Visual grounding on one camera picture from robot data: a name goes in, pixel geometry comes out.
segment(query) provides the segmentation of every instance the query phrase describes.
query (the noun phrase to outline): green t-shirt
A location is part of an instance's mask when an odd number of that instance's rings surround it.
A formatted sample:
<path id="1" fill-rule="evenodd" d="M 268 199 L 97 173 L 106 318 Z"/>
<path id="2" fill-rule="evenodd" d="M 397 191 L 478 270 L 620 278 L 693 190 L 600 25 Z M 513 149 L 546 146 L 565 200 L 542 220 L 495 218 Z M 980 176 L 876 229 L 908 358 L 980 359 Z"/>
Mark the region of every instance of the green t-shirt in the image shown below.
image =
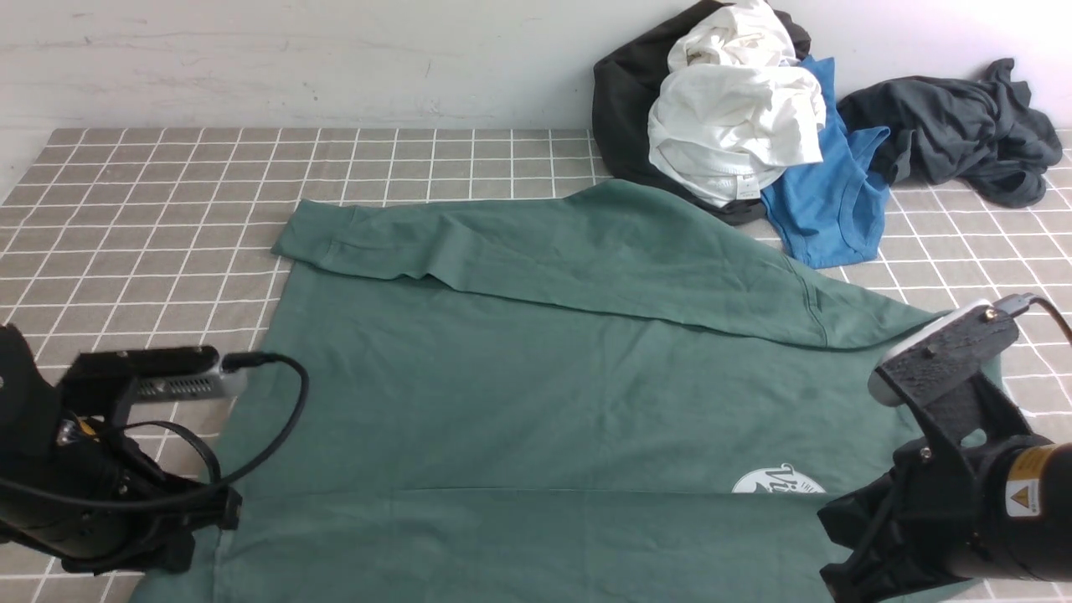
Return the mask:
<path id="1" fill-rule="evenodd" d="M 274 251 L 264 349 L 308 409 L 239 529 L 138 603 L 829 601 L 816 512 L 917 437 L 866 383 L 930 314 L 655 189 L 303 202 Z M 258 370 L 225 469 L 294 403 Z"/>

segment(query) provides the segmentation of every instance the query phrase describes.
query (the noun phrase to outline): clothing tag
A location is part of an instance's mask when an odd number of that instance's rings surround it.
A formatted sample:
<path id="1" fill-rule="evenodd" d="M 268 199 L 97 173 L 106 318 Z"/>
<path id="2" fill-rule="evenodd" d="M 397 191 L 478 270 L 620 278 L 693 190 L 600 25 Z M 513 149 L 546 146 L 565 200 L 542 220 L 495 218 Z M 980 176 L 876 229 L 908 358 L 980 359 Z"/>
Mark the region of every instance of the clothing tag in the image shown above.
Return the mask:
<path id="1" fill-rule="evenodd" d="M 738 176 L 738 198 L 759 198 L 759 179 L 755 174 Z"/>

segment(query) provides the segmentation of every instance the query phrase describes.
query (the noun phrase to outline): black cable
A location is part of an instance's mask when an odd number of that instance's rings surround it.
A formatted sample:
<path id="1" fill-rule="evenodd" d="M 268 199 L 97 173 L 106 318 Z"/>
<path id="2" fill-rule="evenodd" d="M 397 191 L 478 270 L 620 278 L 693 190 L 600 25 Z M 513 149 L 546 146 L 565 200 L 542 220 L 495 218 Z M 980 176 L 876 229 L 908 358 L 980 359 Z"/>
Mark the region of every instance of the black cable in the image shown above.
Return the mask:
<path id="1" fill-rule="evenodd" d="M 298 424 L 298 418 L 301 416 L 301 411 L 306 408 L 306 400 L 309 397 L 309 371 L 306 367 L 301 366 L 298 361 L 289 356 L 284 356 L 283 354 L 274 353 L 262 353 L 262 352 L 244 352 L 241 354 L 228 354 L 224 357 L 224 368 L 228 370 L 234 370 L 237 368 L 252 368 L 269 363 L 283 363 L 295 370 L 298 373 L 298 378 L 301 380 L 300 387 L 298 389 L 298 399 L 294 405 L 294 410 L 291 411 L 291 416 L 286 420 L 286 424 L 280 432 L 268 443 L 263 451 L 260 451 L 252 460 L 236 469 L 233 473 L 220 479 L 219 482 L 214 484 L 207 484 L 203 488 L 197 488 L 189 492 L 183 492 L 181 495 L 166 496 L 163 498 L 158 498 L 153 500 L 137 500 L 137 501 L 114 501 L 114 500 L 89 500 L 81 498 L 74 498 L 63 495 L 57 495 L 49 492 L 47 490 L 42 490 L 34 488 L 32 486 L 25 486 L 17 482 L 12 482 L 10 480 L 4 480 L 0 477 L 0 487 L 19 491 L 26 495 L 30 495 L 42 500 L 48 500 L 51 502 L 59 502 L 62 504 L 73 504 L 84 509 L 96 509 L 100 511 L 123 511 L 128 513 L 133 512 L 145 512 L 145 511 L 158 511 L 162 509 L 167 509 L 172 506 L 177 506 L 180 504 L 185 504 L 199 500 L 202 498 L 211 496 L 212 494 L 234 484 L 238 480 L 247 476 L 254 469 L 259 467 L 264 461 L 268 460 L 276 451 L 279 450 L 283 442 L 291 437 L 291 432 L 294 431 L 295 426 Z"/>
<path id="2" fill-rule="evenodd" d="M 170 421 L 143 421 L 142 423 L 131 423 L 130 425 L 123 425 L 122 427 L 116 429 L 107 429 L 96 436 L 87 436 L 87 438 L 98 439 L 105 438 L 108 433 L 113 431 L 129 431 L 135 427 L 147 427 L 147 426 L 163 427 L 168 431 L 174 431 L 176 436 L 182 438 L 182 441 L 190 444 L 190 447 L 197 453 L 197 456 L 202 457 L 205 461 L 205 468 L 208 469 L 208 481 L 210 484 L 219 482 L 221 477 L 220 471 L 220 460 L 215 458 L 215 453 L 212 448 L 208 447 L 205 440 L 202 440 L 194 433 L 189 427 L 179 425 L 178 423 L 172 423 Z"/>
<path id="3" fill-rule="evenodd" d="M 1061 311 L 1057 309 L 1057 306 L 1054 306 L 1053 302 L 1046 299 L 1045 297 L 1034 295 L 1032 296 L 1030 304 L 1038 304 L 1043 310 L 1045 310 L 1046 313 L 1049 314 L 1049 318 L 1054 319 L 1054 322 L 1057 323 L 1057 326 L 1061 327 L 1064 338 L 1069 340 L 1070 344 L 1072 344 L 1072 325 L 1070 325 L 1064 319 Z"/>

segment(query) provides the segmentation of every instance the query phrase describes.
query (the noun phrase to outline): white circular logo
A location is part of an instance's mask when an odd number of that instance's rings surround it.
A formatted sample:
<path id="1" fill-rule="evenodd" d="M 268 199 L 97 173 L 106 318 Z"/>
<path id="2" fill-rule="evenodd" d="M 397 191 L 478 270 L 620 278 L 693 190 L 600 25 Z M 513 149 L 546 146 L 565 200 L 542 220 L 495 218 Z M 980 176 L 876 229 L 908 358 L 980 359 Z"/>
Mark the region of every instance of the white circular logo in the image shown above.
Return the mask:
<path id="1" fill-rule="evenodd" d="M 825 491 L 815 480 L 796 471 L 788 462 L 783 462 L 781 467 L 757 469 L 733 484 L 734 494 L 823 494 Z"/>

